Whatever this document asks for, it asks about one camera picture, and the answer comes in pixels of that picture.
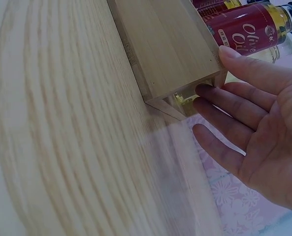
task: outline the finger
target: finger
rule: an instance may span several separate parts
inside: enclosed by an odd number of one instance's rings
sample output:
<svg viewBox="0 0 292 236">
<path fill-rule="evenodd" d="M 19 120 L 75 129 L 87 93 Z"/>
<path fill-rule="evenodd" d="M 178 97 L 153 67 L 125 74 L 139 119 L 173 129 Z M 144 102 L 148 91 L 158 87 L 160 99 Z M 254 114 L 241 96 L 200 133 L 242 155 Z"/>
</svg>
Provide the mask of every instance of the finger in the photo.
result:
<svg viewBox="0 0 292 236">
<path fill-rule="evenodd" d="M 195 109 L 230 142 L 242 150 L 246 150 L 253 130 L 234 118 L 226 115 L 204 98 L 198 97 L 193 103 Z"/>
<path fill-rule="evenodd" d="M 223 168 L 238 176 L 244 156 L 223 144 L 204 125 L 197 124 L 193 133 L 201 147 Z"/>
<path fill-rule="evenodd" d="M 276 101 L 275 95 L 259 90 L 247 83 L 231 82 L 225 84 L 222 89 L 248 99 L 259 107 L 262 107 L 267 112 L 270 111 L 272 105 Z"/>
<path fill-rule="evenodd" d="M 258 105 L 220 88 L 199 85 L 196 87 L 196 93 L 254 131 L 267 115 L 267 111 Z"/>
<path fill-rule="evenodd" d="M 241 56 L 232 48 L 221 46 L 219 56 L 224 66 L 238 79 L 271 94 L 278 95 L 292 85 L 292 69 Z"/>
</svg>

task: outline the floral pattern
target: floral pattern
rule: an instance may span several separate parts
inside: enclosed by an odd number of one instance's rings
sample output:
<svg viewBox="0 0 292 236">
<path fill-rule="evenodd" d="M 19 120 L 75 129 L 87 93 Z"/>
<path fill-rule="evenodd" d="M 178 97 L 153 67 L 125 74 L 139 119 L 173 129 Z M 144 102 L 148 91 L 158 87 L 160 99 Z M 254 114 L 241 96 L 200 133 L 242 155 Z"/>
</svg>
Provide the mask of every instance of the floral pattern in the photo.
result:
<svg viewBox="0 0 292 236">
<path fill-rule="evenodd" d="M 234 200 L 234 195 L 238 193 L 238 187 L 232 187 L 230 181 L 224 178 L 211 186 L 217 205 L 230 204 Z"/>
<path fill-rule="evenodd" d="M 197 123 L 205 125 L 227 146 L 243 153 L 200 115 L 191 117 L 187 122 L 190 129 Z M 218 207 L 225 236 L 268 236 L 280 219 L 291 214 L 288 209 L 274 205 L 245 186 L 195 142 Z"/>
</svg>

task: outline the wooden board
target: wooden board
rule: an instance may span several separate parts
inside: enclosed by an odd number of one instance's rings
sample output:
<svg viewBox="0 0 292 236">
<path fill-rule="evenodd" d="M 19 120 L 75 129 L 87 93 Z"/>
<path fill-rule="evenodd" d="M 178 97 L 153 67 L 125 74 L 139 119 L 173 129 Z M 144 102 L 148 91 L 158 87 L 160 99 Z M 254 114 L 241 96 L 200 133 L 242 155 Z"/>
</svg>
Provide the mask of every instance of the wooden board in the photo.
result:
<svg viewBox="0 0 292 236">
<path fill-rule="evenodd" d="M 144 104 L 106 0 L 0 0 L 0 236 L 219 236 L 186 124 Z"/>
<path fill-rule="evenodd" d="M 194 95 L 193 85 L 225 79 L 218 45 L 189 0 L 108 3 L 146 103 L 184 119 L 183 104 L 173 101 L 175 93 L 190 90 Z M 167 106 L 165 99 L 172 103 Z"/>
</svg>

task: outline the wooden box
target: wooden box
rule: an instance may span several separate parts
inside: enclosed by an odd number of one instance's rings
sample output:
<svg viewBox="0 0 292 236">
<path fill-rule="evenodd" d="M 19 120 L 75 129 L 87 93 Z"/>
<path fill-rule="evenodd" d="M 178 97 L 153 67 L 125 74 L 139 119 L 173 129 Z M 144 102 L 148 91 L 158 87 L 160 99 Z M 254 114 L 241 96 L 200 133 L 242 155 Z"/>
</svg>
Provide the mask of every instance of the wooden box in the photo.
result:
<svg viewBox="0 0 292 236">
<path fill-rule="evenodd" d="M 190 0 L 108 0 L 144 101 L 179 120 L 199 83 L 221 86 L 218 45 Z"/>
</svg>

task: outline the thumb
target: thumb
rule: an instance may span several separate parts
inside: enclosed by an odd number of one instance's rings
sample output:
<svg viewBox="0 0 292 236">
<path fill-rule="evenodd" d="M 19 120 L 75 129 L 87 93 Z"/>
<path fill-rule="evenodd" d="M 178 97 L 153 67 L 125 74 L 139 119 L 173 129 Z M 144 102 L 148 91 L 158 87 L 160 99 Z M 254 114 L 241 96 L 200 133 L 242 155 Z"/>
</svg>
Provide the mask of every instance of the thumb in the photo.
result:
<svg viewBox="0 0 292 236">
<path fill-rule="evenodd" d="M 292 85 L 292 69 L 245 57 L 232 48 L 220 46 L 223 65 L 235 77 L 271 94 L 278 95 Z"/>
</svg>

